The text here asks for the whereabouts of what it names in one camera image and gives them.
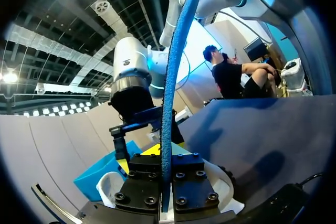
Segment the man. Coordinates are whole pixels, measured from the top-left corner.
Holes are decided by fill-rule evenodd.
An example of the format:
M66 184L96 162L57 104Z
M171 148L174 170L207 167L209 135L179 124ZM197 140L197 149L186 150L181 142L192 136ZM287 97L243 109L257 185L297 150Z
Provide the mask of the man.
M266 63L235 64L234 59L222 54L215 46L207 46L204 59L211 62L212 75L225 99L276 97L276 70ZM242 73L252 74L243 88Z

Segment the black t-shirt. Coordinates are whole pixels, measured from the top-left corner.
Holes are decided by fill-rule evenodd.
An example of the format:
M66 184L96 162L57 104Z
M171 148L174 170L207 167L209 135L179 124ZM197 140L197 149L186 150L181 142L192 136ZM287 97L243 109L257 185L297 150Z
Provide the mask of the black t-shirt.
M243 87L240 85L241 65L229 64L223 61L212 68L212 75L225 99L242 98Z

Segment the blue abrasive belt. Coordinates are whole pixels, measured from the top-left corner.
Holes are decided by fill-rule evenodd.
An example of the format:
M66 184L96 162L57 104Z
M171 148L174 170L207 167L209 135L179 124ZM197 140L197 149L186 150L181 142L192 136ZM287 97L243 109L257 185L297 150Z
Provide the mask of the blue abrasive belt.
M171 183L172 110L177 72L199 0L185 0L169 49L161 128L162 211L168 211Z

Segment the ceiling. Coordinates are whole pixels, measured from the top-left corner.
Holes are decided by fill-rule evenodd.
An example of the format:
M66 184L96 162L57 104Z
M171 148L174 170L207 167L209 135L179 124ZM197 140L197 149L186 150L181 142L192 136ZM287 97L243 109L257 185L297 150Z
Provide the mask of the ceiling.
M133 36L143 46L158 44L169 0L103 0L109 12L98 15L102 0L28 0L5 40L0 41L0 114L23 113L64 102L103 102L113 82L115 44ZM37 94L38 83L46 92Z

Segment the black shorts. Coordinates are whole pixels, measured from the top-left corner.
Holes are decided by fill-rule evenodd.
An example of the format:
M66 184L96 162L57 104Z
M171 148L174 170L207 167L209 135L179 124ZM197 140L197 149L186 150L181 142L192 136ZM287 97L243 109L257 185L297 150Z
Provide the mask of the black shorts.
M258 84L254 82L252 78L250 78L245 84L245 88L243 91L243 98L266 98L268 97L267 89L260 88Z

